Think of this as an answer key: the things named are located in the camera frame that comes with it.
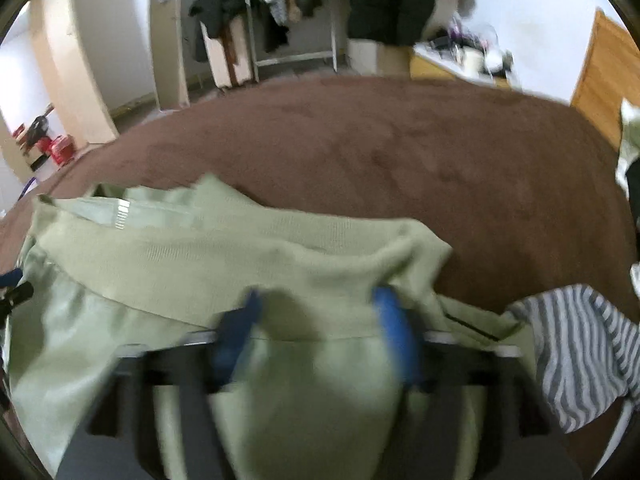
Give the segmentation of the green zip jacket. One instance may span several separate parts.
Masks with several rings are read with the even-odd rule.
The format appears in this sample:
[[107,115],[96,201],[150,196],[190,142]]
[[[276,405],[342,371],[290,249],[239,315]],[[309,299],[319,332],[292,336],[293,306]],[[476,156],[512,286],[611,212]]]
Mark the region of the green zip jacket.
[[434,292],[450,246],[416,220],[254,203],[214,177],[170,191],[35,199],[18,257],[34,286],[9,322],[11,398],[55,472],[119,348],[173,346],[265,296],[239,374],[210,401],[242,479],[373,479],[400,385],[371,296],[392,285],[475,348],[532,331]]

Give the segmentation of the wooden headboard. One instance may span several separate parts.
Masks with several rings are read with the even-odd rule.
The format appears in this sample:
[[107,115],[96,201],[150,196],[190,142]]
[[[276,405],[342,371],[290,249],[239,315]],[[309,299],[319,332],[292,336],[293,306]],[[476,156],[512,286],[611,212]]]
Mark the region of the wooden headboard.
[[639,89],[639,48],[634,38],[598,9],[570,105],[579,110],[613,148],[619,148],[622,142],[620,107],[623,100],[638,106]]

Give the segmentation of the red bag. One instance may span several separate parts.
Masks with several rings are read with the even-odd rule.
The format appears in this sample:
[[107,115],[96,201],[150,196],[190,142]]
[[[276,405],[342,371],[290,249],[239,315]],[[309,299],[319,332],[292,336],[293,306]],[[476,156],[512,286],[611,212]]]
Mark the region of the red bag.
[[71,136],[57,136],[49,146],[49,155],[58,167],[72,162],[76,155],[76,146]]

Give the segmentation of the yellow desk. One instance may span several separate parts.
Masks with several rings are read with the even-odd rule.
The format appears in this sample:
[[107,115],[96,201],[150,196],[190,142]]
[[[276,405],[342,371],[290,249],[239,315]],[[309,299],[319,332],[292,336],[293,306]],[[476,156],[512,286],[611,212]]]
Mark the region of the yellow desk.
[[466,72],[459,64],[443,58],[433,49],[424,44],[418,44],[413,49],[409,62],[410,78],[420,79],[460,79],[471,84],[491,86],[497,88],[510,88],[510,82],[506,78],[495,78],[480,73]]

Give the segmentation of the brown bed blanket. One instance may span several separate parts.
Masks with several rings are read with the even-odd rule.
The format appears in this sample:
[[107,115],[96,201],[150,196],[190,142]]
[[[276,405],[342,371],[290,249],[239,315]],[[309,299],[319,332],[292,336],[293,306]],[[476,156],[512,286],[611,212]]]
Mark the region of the brown bed blanket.
[[[422,223],[451,249],[434,283],[439,296],[513,318],[508,307],[514,302],[584,284],[639,325],[629,277],[638,256],[636,229],[615,166],[612,146],[576,110],[512,90],[361,77],[270,84],[139,126],[73,162],[6,215],[1,264],[23,271],[18,257],[39,196],[170,191],[214,177],[265,207]],[[373,289],[377,315],[373,295],[380,287],[395,289],[402,307],[436,330],[392,285]],[[427,394],[402,392],[386,344],[400,398],[373,479],[399,479],[388,454],[408,443],[428,407]],[[462,346],[517,348],[544,398],[536,356],[527,366],[514,344]],[[153,401],[164,479],[190,479],[178,389],[156,387]],[[462,442],[451,479],[474,479],[483,413],[483,389],[464,388]],[[638,410],[625,398],[570,434],[558,422],[578,479],[636,478],[638,467],[617,466],[615,456],[637,422]]]

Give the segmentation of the metal clothes rack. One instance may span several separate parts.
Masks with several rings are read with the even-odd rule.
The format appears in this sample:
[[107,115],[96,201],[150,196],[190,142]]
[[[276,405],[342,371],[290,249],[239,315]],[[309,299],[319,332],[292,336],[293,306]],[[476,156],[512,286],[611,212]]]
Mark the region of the metal clothes rack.
[[262,0],[245,0],[254,81],[278,66],[324,63],[338,70],[344,54],[346,0],[322,0],[312,18],[278,25]]

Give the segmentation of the black bag on floor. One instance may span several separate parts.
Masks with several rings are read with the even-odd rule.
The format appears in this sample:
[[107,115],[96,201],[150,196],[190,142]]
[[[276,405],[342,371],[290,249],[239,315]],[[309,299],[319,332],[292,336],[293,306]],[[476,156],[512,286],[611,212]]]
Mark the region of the black bag on floor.
[[34,119],[25,134],[25,145],[31,148],[48,135],[49,121],[44,115]]

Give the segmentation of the beige suitcase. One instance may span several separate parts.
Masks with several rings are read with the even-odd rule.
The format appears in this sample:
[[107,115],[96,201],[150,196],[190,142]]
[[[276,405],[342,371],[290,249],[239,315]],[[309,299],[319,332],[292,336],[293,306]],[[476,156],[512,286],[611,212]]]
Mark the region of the beige suitcase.
[[224,26],[219,38],[209,38],[204,24],[201,24],[201,30],[208,64],[218,89],[241,87],[254,80],[243,15]]

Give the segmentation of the striped grey white garment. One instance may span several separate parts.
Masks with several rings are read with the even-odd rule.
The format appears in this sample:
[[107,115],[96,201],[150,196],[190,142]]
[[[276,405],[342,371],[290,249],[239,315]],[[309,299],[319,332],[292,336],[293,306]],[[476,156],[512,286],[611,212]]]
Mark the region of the striped grey white garment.
[[639,325],[593,288],[570,285],[510,304],[534,335],[537,379],[564,432],[618,399],[639,408]]

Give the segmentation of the black garment on suitcase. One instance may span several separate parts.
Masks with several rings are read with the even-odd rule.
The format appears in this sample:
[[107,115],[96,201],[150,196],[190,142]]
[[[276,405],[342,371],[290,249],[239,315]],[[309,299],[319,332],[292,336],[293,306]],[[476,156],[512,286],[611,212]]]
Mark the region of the black garment on suitcase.
[[246,10],[245,0],[193,0],[188,17],[194,23],[193,58],[205,63],[207,53],[202,27],[209,39],[220,39],[224,28]]

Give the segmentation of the white mug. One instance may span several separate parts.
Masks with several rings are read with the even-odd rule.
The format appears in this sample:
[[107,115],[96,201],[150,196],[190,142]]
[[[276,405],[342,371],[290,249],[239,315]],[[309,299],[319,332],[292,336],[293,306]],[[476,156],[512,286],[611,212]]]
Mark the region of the white mug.
[[466,74],[479,74],[485,69],[485,55],[483,51],[464,48],[461,55],[461,67]]

